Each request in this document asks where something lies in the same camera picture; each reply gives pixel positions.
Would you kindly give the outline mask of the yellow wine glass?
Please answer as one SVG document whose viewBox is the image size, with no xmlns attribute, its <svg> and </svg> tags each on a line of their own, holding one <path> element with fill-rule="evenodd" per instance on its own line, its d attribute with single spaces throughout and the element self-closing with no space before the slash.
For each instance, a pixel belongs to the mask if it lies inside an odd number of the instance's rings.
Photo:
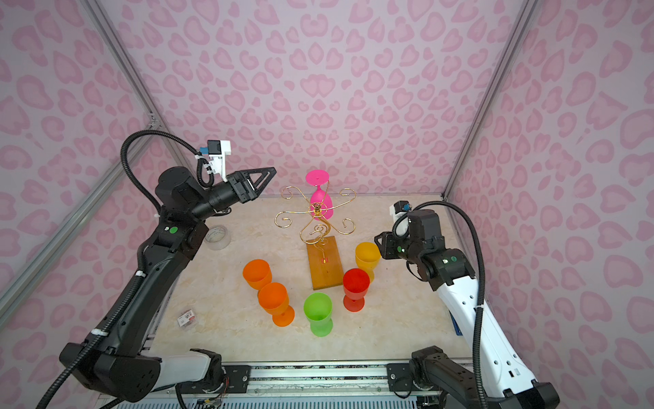
<svg viewBox="0 0 654 409">
<path fill-rule="evenodd" d="M 379 249 L 374 243 L 364 242 L 356 246 L 355 261 L 357 267 L 368 274 L 371 282 L 375 279 L 374 270 L 378 266 L 381 258 Z"/>
</svg>

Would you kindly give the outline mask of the red wine glass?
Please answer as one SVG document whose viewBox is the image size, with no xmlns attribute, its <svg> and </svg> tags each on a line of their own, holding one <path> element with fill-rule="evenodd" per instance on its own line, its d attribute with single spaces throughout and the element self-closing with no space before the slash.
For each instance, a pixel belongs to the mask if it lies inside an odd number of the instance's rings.
<svg viewBox="0 0 654 409">
<path fill-rule="evenodd" d="M 350 269 L 343 276 L 343 305 L 350 312 L 359 312 L 364 308 L 365 299 L 371 284 L 369 275 L 362 269 Z"/>
</svg>

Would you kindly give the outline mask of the pink wine glass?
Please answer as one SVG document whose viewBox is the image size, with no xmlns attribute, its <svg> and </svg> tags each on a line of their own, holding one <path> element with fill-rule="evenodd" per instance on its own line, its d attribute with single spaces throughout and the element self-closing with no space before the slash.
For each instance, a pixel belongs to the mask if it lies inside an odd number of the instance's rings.
<svg viewBox="0 0 654 409">
<path fill-rule="evenodd" d="M 310 199 L 311 204 L 321 205 L 321 215 L 329 220 L 334 214 L 332 199 L 330 194 L 326 192 L 329 188 L 330 174 L 326 170 L 311 170 L 306 176 L 306 181 L 316 188 Z"/>
</svg>

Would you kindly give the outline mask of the green wine glass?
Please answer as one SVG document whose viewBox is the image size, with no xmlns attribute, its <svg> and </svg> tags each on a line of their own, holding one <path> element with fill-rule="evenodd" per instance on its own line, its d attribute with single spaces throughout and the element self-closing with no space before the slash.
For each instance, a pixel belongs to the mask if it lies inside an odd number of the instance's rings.
<svg viewBox="0 0 654 409">
<path fill-rule="evenodd" d="M 303 304 L 310 330 L 316 337 L 326 337 L 333 329 L 333 304 L 331 298 L 322 292 L 315 292 L 308 296 Z"/>
</svg>

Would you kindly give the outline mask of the orange wine glass front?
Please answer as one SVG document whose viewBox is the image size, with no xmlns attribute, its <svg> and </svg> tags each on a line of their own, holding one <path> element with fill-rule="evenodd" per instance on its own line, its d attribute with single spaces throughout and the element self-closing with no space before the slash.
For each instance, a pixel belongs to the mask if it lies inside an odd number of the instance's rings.
<svg viewBox="0 0 654 409">
<path fill-rule="evenodd" d="M 257 291 L 271 284 L 273 280 L 270 265 L 262 259 L 248 262 L 243 269 L 243 278 L 251 288 Z"/>
</svg>

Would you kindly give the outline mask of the orange wine glass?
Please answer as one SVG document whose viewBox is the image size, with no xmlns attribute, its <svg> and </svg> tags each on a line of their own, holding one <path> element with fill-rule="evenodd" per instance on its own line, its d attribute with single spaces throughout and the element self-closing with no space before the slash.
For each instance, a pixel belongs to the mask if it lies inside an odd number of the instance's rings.
<svg viewBox="0 0 654 409">
<path fill-rule="evenodd" d="M 243 278 L 251 288 L 257 291 L 271 284 L 273 280 L 270 265 L 262 259 L 248 262 L 243 269 Z"/>
<path fill-rule="evenodd" d="M 259 305 L 272 316 L 278 327 L 287 327 L 295 319 L 295 310 L 291 307 L 286 287 L 272 282 L 264 286 L 258 294 Z"/>
</svg>

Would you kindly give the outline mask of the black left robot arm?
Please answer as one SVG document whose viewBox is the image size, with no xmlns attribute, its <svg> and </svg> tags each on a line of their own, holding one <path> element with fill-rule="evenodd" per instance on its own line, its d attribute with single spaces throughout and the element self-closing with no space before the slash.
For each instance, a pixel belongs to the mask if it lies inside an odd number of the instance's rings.
<svg viewBox="0 0 654 409">
<path fill-rule="evenodd" d="M 201 247 L 209 231 L 206 220 L 257 199 L 275 174 L 272 167 L 240 170 L 204 188 L 185 167 L 166 170 L 155 189 L 162 201 L 158 225 L 137 249 L 136 272 L 85 340 L 61 351 L 65 369 L 38 407 L 46 407 L 69 377 L 123 402 L 137 402 L 164 386 L 219 390 L 226 378 L 219 354 L 192 349 L 180 358 L 158 358 L 144 356 L 141 349 L 166 294 Z"/>
</svg>

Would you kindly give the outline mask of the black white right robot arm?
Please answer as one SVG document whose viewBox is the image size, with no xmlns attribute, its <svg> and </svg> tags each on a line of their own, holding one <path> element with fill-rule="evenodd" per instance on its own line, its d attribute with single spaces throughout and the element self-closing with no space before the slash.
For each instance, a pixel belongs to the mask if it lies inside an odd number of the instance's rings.
<svg viewBox="0 0 654 409">
<path fill-rule="evenodd" d="M 375 238 L 381 257 L 416 267 L 415 277 L 429 284 L 446 305 L 471 350 L 472 367 L 432 346 L 412 353 L 409 375 L 389 387 L 393 392 L 437 390 L 465 408 L 555 408 L 560 397 L 551 383 L 540 382 L 519 357 L 485 301 L 485 264 L 470 217 L 454 204 L 470 229 L 477 264 L 446 246 L 438 201 L 413 207 L 401 200 L 389 208 L 393 228 Z"/>
</svg>

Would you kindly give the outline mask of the orange wooden rack base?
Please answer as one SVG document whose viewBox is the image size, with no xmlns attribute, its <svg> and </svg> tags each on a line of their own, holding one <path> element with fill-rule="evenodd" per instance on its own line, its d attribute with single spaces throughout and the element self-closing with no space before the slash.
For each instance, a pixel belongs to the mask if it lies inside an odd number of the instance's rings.
<svg viewBox="0 0 654 409">
<path fill-rule="evenodd" d="M 344 276 L 342 260 L 334 236 L 307 245 L 312 287 L 315 291 L 341 286 Z"/>
</svg>

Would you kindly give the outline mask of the clear tape roll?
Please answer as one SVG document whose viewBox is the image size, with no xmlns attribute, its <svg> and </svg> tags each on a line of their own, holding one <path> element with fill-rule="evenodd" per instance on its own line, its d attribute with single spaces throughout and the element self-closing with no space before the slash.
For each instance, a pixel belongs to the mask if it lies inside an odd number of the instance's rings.
<svg viewBox="0 0 654 409">
<path fill-rule="evenodd" d="M 221 251 L 231 244 L 232 238 L 227 227 L 217 225 L 211 228 L 204 237 L 204 243 L 213 251 Z"/>
</svg>

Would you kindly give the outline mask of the blue box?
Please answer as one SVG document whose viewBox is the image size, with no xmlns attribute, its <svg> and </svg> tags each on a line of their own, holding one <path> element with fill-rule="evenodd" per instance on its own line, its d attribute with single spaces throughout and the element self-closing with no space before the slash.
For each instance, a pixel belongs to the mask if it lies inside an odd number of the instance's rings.
<svg viewBox="0 0 654 409">
<path fill-rule="evenodd" d="M 455 334 L 456 334 L 458 337 L 462 337 L 462 336 L 463 336 L 463 333 L 461 332 L 461 329 L 460 329 L 458 323 L 456 322 L 454 316 L 453 316 L 451 313 L 450 313 L 450 317 L 451 317 L 451 323 L 452 323 L 452 325 L 453 325 L 453 329 L 454 329 Z"/>
</svg>

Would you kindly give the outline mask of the small red white packet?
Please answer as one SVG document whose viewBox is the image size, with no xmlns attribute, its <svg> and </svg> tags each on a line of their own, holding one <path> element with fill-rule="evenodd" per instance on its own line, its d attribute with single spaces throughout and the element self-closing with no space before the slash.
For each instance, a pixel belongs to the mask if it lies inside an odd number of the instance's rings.
<svg viewBox="0 0 654 409">
<path fill-rule="evenodd" d="M 182 314 L 180 314 L 177 319 L 177 325 L 180 328 L 185 328 L 189 327 L 190 325 L 194 324 L 196 322 L 197 316 L 195 315 L 194 311 L 192 309 L 189 309 Z"/>
</svg>

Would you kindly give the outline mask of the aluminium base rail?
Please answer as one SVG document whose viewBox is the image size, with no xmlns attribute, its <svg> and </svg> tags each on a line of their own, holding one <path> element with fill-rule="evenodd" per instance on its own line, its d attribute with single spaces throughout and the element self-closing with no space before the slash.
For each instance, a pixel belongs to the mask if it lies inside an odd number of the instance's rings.
<svg viewBox="0 0 654 409">
<path fill-rule="evenodd" d="M 373 321 L 341 315 L 330 334 L 315 336 L 306 320 L 277 327 L 272 320 L 231 325 L 202 322 L 189 329 L 161 325 L 149 333 L 140 353 L 180 360 L 200 350 L 219 354 L 231 395 L 292 396 L 406 392 L 412 352 L 437 346 L 467 369 L 472 352 L 447 318 L 426 328 L 407 322 Z"/>
</svg>

